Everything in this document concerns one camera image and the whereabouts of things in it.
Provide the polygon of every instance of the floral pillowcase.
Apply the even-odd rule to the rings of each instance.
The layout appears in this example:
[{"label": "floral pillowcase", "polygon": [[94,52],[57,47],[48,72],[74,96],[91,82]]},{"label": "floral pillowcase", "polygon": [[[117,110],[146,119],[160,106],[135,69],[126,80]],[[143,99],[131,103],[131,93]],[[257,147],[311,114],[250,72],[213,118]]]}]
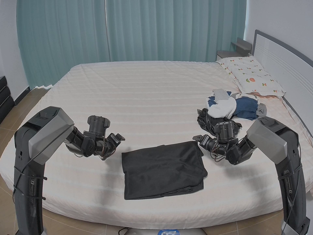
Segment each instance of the floral pillowcase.
[{"label": "floral pillowcase", "polygon": [[242,93],[284,96],[285,90],[253,57],[226,57],[218,62],[233,77]]}]

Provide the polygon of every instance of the headboard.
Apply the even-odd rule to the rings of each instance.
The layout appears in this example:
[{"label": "headboard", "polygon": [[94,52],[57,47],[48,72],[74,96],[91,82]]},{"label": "headboard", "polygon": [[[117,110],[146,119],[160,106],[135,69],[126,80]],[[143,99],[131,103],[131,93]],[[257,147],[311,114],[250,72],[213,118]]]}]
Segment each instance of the headboard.
[{"label": "headboard", "polygon": [[255,31],[252,55],[286,90],[283,99],[313,134],[313,61],[284,42]]}]

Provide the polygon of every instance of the floor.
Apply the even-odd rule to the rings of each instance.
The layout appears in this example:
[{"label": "floor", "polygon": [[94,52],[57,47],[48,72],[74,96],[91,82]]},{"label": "floor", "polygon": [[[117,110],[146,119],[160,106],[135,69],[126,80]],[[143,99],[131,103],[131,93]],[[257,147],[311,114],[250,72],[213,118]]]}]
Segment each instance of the floor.
[{"label": "floor", "polygon": [[[17,105],[0,124],[0,156],[29,111],[47,90],[34,89]],[[44,225],[49,235],[117,235],[121,227],[91,223],[68,218],[43,210]],[[208,235],[280,235],[282,211],[261,215],[237,222],[203,228]],[[13,235],[18,230],[12,192],[0,177],[0,234]]]}]

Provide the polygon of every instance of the bed sheet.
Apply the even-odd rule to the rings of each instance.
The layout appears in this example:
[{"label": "bed sheet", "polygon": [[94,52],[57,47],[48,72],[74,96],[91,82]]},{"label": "bed sheet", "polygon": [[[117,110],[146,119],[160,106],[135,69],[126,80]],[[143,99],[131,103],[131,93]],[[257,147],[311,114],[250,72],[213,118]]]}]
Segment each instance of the bed sheet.
[{"label": "bed sheet", "polygon": [[[108,118],[107,132],[120,133],[126,141],[106,161],[96,156],[78,158],[62,144],[46,163],[43,207],[75,219],[150,229],[207,227],[281,209],[275,166],[258,149],[237,166],[225,160],[215,163],[202,150],[208,176],[204,189],[196,193],[124,200],[121,153],[207,134],[198,125],[197,109],[205,107],[205,98],[215,88],[239,92],[218,63],[131,61],[73,67],[23,123],[45,107],[58,106],[80,131],[88,130],[90,115]],[[299,133],[306,190],[311,190],[313,149],[306,130],[281,98],[261,96],[260,101],[267,106],[268,116]],[[239,138],[253,123],[236,117],[234,121],[243,125]],[[0,159],[0,173],[10,189],[14,156],[12,138]]]}]

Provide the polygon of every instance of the teal curtain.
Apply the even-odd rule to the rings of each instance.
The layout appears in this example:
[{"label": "teal curtain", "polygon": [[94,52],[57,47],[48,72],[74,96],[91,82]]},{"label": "teal curtain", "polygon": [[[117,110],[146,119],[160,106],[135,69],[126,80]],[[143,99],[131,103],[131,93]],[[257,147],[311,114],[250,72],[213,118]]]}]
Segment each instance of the teal curtain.
[{"label": "teal curtain", "polygon": [[213,62],[243,38],[247,0],[106,0],[111,61]]},{"label": "teal curtain", "polygon": [[212,62],[243,37],[247,0],[18,0],[18,41],[31,88],[80,63]]},{"label": "teal curtain", "polygon": [[31,88],[55,84],[77,64],[110,61],[105,0],[18,0],[16,14]]}]

